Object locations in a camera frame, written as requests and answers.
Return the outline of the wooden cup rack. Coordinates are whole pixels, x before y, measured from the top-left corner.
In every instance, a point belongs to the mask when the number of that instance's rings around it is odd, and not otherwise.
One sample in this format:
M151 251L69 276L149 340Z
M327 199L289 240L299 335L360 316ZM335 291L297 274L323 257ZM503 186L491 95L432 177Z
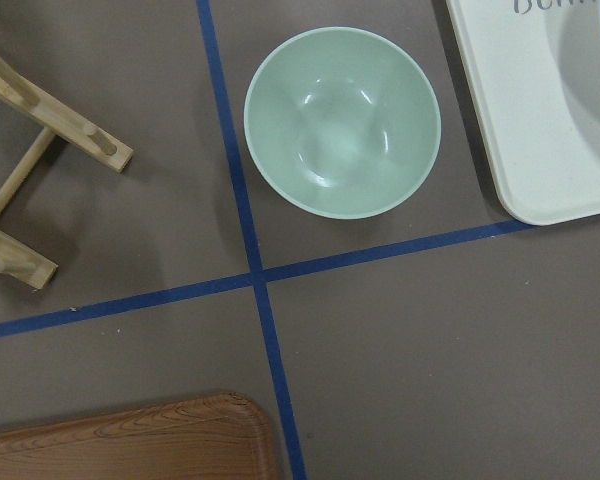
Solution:
M12 68L0 56L0 101L42 126L32 145L0 187L0 215L52 142L61 138L120 173L133 149ZM0 230L0 274L34 289L44 288L58 265Z

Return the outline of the brown wooden tray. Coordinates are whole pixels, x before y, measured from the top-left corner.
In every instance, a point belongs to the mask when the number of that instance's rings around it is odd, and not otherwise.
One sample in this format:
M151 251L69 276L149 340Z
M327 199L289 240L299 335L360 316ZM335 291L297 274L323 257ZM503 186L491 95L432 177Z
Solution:
M0 432L0 479L278 479L268 417L219 393Z

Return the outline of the green bowl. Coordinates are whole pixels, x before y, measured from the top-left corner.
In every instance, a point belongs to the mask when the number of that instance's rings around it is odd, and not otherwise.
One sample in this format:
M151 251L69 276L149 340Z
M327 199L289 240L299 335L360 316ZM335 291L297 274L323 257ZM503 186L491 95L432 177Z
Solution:
M403 49L351 27L324 27L276 47L243 109L252 161L282 198L354 220L387 212L429 176L441 144L430 80Z

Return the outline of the cream bear tray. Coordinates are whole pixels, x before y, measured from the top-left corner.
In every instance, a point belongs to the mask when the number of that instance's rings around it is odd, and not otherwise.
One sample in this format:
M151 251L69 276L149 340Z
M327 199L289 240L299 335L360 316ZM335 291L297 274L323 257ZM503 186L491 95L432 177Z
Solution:
M600 214L599 3L448 3L498 198L524 223Z

